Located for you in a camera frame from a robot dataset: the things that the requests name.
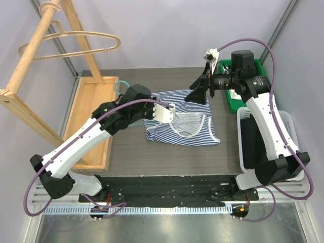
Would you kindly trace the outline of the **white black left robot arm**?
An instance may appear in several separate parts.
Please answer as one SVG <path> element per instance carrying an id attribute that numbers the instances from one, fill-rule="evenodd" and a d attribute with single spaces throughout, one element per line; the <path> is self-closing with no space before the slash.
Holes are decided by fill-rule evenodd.
<path id="1" fill-rule="evenodd" d="M 59 199 L 72 192 L 86 194 L 97 202 L 104 201 L 108 189 L 102 178 L 75 173 L 71 168 L 118 131 L 140 119 L 153 118 L 154 101 L 147 87 L 130 86 L 116 101 L 102 103 L 85 124 L 54 151 L 43 156 L 33 155 L 30 163 L 50 199 Z"/>

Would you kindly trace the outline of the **blue white striped tank top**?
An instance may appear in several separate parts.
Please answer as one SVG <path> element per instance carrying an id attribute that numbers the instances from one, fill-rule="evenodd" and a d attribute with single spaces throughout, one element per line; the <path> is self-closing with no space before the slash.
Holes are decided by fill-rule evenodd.
<path id="1" fill-rule="evenodd" d="M 220 144 L 216 137 L 210 103 L 186 102 L 191 90 L 171 90 L 152 93 L 158 101 L 175 105 L 176 117 L 171 123 L 144 120 L 147 141 L 184 146 L 213 146 Z"/>

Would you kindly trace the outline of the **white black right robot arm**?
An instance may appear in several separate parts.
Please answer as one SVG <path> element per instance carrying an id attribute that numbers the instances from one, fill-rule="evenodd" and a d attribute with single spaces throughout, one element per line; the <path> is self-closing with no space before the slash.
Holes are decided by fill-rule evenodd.
<path id="1" fill-rule="evenodd" d="M 247 189 L 298 178 L 310 161 L 309 154 L 300 152 L 286 130 L 271 90 L 274 83 L 257 75 L 253 52 L 232 52 L 231 69 L 226 73 L 216 71 L 217 49 L 207 49 L 203 58 L 205 69 L 189 87 L 192 91 L 185 101 L 206 104 L 207 91 L 214 96 L 216 90 L 235 90 L 256 122 L 266 150 L 266 161 L 236 176 L 235 183 L 228 188 L 230 197 L 239 200 L 246 195 Z"/>

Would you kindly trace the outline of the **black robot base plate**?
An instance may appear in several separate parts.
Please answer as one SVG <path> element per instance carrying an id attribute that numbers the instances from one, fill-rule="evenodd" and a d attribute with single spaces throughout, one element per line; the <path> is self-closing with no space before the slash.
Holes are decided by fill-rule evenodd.
<path id="1" fill-rule="evenodd" d="M 227 201 L 258 201 L 256 189 L 239 191 L 233 175 L 101 177 L 97 203 L 127 207 L 222 207 Z"/>

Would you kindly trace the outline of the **green plastic tray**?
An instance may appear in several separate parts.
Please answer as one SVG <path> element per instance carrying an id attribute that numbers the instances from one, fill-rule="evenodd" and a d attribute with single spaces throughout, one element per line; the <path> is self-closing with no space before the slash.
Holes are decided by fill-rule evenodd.
<path id="1" fill-rule="evenodd" d="M 222 64 L 218 64 L 217 67 L 217 70 L 220 73 L 225 73 L 226 69 L 230 69 L 231 60 L 221 60 L 220 62 L 222 62 Z M 258 75 L 266 75 L 259 59 L 255 59 L 254 64 Z M 229 111 L 231 113 L 235 114 L 239 108 L 246 107 L 246 105 L 242 102 L 242 99 L 232 98 L 232 92 L 230 90 L 225 90 L 225 96 L 229 106 Z"/>

